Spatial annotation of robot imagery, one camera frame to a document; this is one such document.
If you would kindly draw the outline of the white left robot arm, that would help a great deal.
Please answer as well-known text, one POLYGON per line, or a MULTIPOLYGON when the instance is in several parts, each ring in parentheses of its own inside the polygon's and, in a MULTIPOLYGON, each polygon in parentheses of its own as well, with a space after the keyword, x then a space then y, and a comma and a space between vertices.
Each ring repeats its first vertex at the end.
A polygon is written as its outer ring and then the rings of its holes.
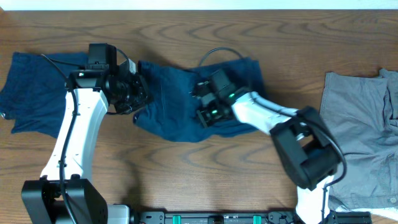
POLYGON ((67 80, 66 107, 52 155, 39 179, 21 196, 32 223, 130 223, 127 205, 109 205, 92 183, 92 163, 109 105, 129 114, 150 100, 144 77, 130 70, 75 70, 67 80))

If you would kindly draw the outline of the dark blue denim shorts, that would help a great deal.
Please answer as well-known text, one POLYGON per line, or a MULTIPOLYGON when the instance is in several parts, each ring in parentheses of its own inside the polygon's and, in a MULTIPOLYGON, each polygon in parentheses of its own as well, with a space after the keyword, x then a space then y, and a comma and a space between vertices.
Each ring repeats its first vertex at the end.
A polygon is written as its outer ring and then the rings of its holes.
POLYGON ((192 96, 193 88, 219 69, 224 70, 237 85, 246 86, 248 81, 252 81, 252 89, 263 98, 267 97, 260 64, 249 57, 188 70, 141 60, 137 71, 146 78, 153 101, 134 114, 133 123, 174 142, 200 142, 212 135, 231 138, 254 132, 256 128, 236 120, 218 122, 205 128, 196 119, 200 101, 192 96))

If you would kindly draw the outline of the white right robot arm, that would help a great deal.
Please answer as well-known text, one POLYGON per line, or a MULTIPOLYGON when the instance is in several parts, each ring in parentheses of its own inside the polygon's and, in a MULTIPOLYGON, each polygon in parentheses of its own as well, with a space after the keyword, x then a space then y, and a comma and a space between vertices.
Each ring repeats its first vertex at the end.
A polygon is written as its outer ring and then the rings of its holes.
POLYGON ((318 112, 286 108, 230 82, 199 82, 193 96, 204 127, 236 119, 269 135, 286 174, 298 187, 296 213, 305 223, 326 223, 329 188, 347 173, 347 162, 318 112))

